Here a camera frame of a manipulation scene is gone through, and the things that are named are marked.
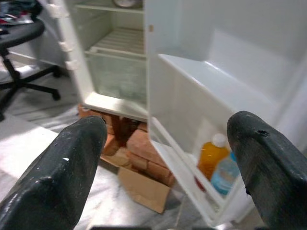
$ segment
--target chair leg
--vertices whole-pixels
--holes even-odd
[[[14,94],[17,92],[17,90],[20,87],[18,86],[14,86],[13,88],[11,88],[5,95],[4,97],[1,98],[0,100],[0,113],[3,111],[3,109],[6,107],[6,105],[8,104],[8,102],[10,101],[10,99],[14,96]]]
[[[0,84],[0,90],[12,88],[13,85],[14,85],[14,82],[8,82],[8,83]]]
[[[45,76],[45,75],[47,75],[49,73],[53,73],[53,76],[55,78],[60,77],[60,69],[59,69],[59,67],[58,66],[51,66],[51,67],[49,67],[47,69],[44,69],[44,70],[42,70],[42,71],[40,71],[38,73],[35,73],[35,74],[33,74],[33,75],[23,79],[23,82],[28,83],[28,82],[34,81],[34,80],[39,79],[39,78],[41,78],[41,77],[43,77],[43,76]]]
[[[33,84],[29,84],[29,83],[24,83],[24,87],[26,87],[28,89],[32,89],[32,90],[41,91],[41,92],[48,92],[48,93],[52,94],[52,97],[55,101],[61,99],[59,91],[52,89],[52,88],[49,88],[49,87],[40,86],[40,85],[33,85]]]

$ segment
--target water bottle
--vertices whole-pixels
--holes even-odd
[[[211,184],[221,195],[225,196],[228,194],[239,173],[240,170],[236,164],[235,155],[231,152],[229,157],[217,164]]]

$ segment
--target white wall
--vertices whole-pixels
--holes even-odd
[[[40,2],[44,10],[39,15],[39,18],[45,24],[45,32],[37,39],[12,47],[10,51],[65,67],[64,54],[58,44],[60,33],[58,31],[57,22],[50,17],[46,10],[47,0],[40,0]]]

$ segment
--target office chair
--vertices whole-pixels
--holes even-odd
[[[60,70],[58,66],[51,66],[22,79],[20,77],[20,72],[15,70],[13,64],[7,57],[9,55],[8,48],[33,40],[42,35],[44,30],[44,23],[41,20],[36,19],[34,23],[5,26],[4,30],[0,31],[0,55],[4,66],[12,77],[12,81],[0,84],[0,90],[9,89],[9,91],[2,98],[0,98],[0,121],[4,119],[4,109],[8,106],[12,97],[21,88],[50,93],[55,101],[61,98],[58,90],[56,89],[30,83],[50,73],[53,73],[53,76],[56,78],[60,77]]]

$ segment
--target refrigerator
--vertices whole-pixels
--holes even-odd
[[[212,226],[254,207],[197,168],[231,115],[255,113],[300,150],[307,133],[307,1],[53,0],[67,69],[89,108],[147,121],[151,143]],[[195,183],[203,185],[203,192]]]

